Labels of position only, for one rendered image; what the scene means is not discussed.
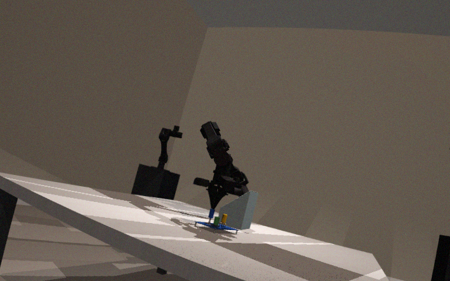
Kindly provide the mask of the blue circuit board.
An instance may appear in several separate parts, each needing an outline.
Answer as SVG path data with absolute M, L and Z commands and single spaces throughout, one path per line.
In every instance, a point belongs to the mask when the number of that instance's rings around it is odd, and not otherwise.
M 210 209 L 209 216 L 208 216 L 209 217 L 209 221 L 208 222 L 195 222 L 195 226 L 198 223 L 198 224 L 206 225 L 206 226 L 208 226 L 210 228 L 214 228 L 214 234 L 215 234 L 216 229 L 236 230 L 236 234 L 237 234 L 237 232 L 239 230 L 237 230 L 235 228 L 232 228 L 232 227 L 227 227 L 227 224 L 225 224 L 226 223 L 226 219 L 227 219 L 227 214 L 223 214 L 221 222 L 219 222 L 220 217 L 216 217 L 215 216 L 214 222 L 210 223 L 211 218 L 213 218 L 214 211 L 215 210 Z

